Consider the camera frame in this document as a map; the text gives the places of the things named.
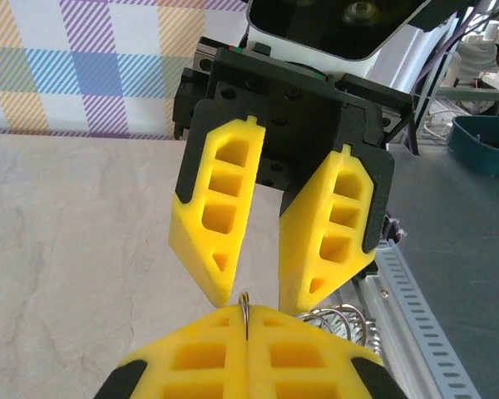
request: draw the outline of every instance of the teal container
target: teal container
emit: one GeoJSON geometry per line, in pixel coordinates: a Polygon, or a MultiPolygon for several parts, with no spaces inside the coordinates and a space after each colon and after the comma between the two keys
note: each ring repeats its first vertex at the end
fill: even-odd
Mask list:
{"type": "Polygon", "coordinates": [[[447,145],[470,168],[499,175],[499,116],[456,117],[447,145]]]}

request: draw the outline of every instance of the white marble surface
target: white marble surface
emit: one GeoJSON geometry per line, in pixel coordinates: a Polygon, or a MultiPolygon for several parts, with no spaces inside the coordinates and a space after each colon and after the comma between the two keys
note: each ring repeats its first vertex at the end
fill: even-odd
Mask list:
{"type": "MultiPolygon", "coordinates": [[[[183,148],[0,136],[0,399],[91,398],[128,352],[214,310],[167,244],[183,148]]],[[[234,290],[273,307],[279,202],[257,187],[234,290]]]]}

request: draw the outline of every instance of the plaid backdrop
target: plaid backdrop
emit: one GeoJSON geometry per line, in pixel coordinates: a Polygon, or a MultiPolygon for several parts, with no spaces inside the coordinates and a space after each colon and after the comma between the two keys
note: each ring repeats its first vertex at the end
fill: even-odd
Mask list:
{"type": "Polygon", "coordinates": [[[240,0],[0,0],[0,133],[171,137],[199,37],[245,26],[240,0]]]}

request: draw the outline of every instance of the table surface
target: table surface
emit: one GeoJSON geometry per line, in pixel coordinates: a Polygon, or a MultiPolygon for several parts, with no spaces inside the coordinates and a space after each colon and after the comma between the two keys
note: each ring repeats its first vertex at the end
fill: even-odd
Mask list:
{"type": "Polygon", "coordinates": [[[499,398],[499,177],[480,175],[443,147],[393,147],[389,209],[399,245],[482,398],[499,398]]]}
{"type": "MultiPolygon", "coordinates": [[[[167,244],[183,148],[0,136],[0,399],[93,397],[127,353],[214,310],[167,244]]],[[[477,388],[499,397],[499,179],[445,150],[393,153],[401,248],[477,388]]],[[[234,289],[271,307],[279,203],[257,186],[234,289]]]]}

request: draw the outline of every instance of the gray tabletop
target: gray tabletop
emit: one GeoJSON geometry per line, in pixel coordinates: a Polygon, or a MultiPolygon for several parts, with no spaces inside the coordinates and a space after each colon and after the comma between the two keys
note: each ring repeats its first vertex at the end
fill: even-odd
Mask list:
{"type": "Polygon", "coordinates": [[[477,390],[499,398],[499,177],[442,147],[392,153],[389,209],[408,232],[400,249],[477,390]]]}

